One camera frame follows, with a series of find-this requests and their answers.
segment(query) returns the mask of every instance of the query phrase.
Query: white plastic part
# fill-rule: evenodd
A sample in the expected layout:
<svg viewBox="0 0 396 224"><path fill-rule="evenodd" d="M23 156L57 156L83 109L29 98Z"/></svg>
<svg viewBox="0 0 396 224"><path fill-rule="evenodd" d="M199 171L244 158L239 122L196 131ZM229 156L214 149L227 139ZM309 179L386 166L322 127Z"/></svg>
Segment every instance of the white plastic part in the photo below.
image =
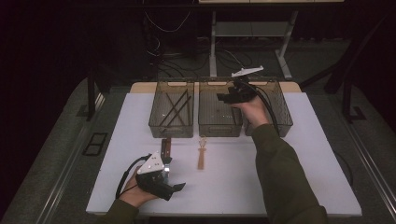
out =
<svg viewBox="0 0 396 224"><path fill-rule="evenodd" d="M137 170L139 175L163 170L163 160L159 152L154 152L148 160Z"/></svg>
<svg viewBox="0 0 396 224"><path fill-rule="evenodd" d="M250 74L250 73L261 71L262 69L264 69L262 67L262 65L260 67L258 67L258 68L247 68L247 69L241 68L241 71L239 71L237 73L232 73L231 77L241 77L241 76L244 76L244 75L247 75L247 74Z"/></svg>

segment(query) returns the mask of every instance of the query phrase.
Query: gray carpet floor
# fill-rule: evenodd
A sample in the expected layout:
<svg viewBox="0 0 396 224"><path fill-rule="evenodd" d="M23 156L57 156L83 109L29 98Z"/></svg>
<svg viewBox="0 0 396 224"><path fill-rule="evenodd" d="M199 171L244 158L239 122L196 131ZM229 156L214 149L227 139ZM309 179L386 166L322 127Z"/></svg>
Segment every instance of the gray carpet floor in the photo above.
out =
<svg viewBox="0 0 396 224"><path fill-rule="evenodd" d="M278 41L254 40L245 43L233 41L218 43L218 76L229 76L239 70L240 63L246 67L264 66L264 76L282 77L273 49L279 46ZM291 42L285 55L293 80L301 82L329 67L343 55L348 41L313 41ZM160 65L159 77L207 77L207 51L194 59L168 57ZM326 94L323 86L326 78L304 89L314 107L320 124L332 146L339 155L337 159L343 168L346 178L353 178L352 188L362 208L362 217L330 218L330 223L395 223L383 199L379 195L371 177L368 175L354 142L347 131L340 114L341 92L335 95ZM8 208L1 223L93 223L96 216L89 215L85 208L90 199L94 181L106 154L106 146L111 139L120 108L129 87L114 87L104 94L105 100L92 121L86 121L79 112L87 104L86 81L81 82L72 93L64 112L59 117L45 145L40 151L30 173L26 176L17 196ZM354 121L354 127L364 145L370 151L379 170L387 179L392 189L396 189L396 135L387 123L366 100L364 95L354 89L352 105L358 106L366 120ZM88 144L93 133L107 133L104 149L97 157L88 157L80 151ZM77 156L71 157L74 151ZM67 173L65 165L73 161L73 167ZM64 183L64 188L56 188ZM48 198L56 194L53 206L47 216L40 216ZM265 218L165 218L155 217L149 223L267 223Z"/></svg>

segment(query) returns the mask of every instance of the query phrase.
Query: white tabletop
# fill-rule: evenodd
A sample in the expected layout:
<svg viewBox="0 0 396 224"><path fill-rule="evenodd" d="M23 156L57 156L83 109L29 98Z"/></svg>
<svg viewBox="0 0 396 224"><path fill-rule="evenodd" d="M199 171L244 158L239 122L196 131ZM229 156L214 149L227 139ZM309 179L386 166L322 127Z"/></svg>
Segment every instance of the white tabletop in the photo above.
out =
<svg viewBox="0 0 396 224"><path fill-rule="evenodd" d="M153 93L127 94L87 206L103 214L114 201L123 172L141 156L161 150L149 129ZM284 93L294 125L284 138L296 150L318 201L331 217L361 216L361 207L332 153L305 93ZM205 169L198 162L198 95L194 137L173 138L170 184L186 182L169 202L159 199L140 208L140 216L264 217L262 189L255 170L251 137L208 138Z"/></svg>

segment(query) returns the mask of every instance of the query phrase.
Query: forearm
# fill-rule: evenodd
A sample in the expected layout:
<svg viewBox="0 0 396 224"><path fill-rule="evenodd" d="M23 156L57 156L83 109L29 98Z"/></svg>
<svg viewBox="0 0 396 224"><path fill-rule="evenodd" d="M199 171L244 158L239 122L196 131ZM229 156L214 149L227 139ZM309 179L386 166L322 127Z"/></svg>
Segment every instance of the forearm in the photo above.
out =
<svg viewBox="0 0 396 224"><path fill-rule="evenodd" d="M327 223L326 211L319 206L294 149L268 124L255 129L252 138L257 148L257 173L271 222L294 223L302 218L305 223Z"/></svg>
<svg viewBox="0 0 396 224"><path fill-rule="evenodd" d="M115 200L108 212L99 217L95 224L131 224L138 212L139 210L130 204Z"/></svg>

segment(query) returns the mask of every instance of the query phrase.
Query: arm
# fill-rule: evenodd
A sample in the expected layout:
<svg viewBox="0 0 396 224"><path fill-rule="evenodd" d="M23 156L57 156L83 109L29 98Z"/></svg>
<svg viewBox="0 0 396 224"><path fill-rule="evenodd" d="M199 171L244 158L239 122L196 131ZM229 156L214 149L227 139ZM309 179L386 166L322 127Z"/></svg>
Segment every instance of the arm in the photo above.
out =
<svg viewBox="0 0 396 224"><path fill-rule="evenodd" d="M260 98L233 106L241 108L255 128L256 169L271 223L328 223L326 210L318 204L297 154L268 124Z"/></svg>
<svg viewBox="0 0 396 224"><path fill-rule="evenodd" d="M134 170L134 174L126 183L120 198L114 201L108 212L104 216L99 217L95 224L133 223L134 218L139 213L138 207L147 201L157 198L157 196L145 192L137 186L134 177L138 169L139 167Z"/></svg>

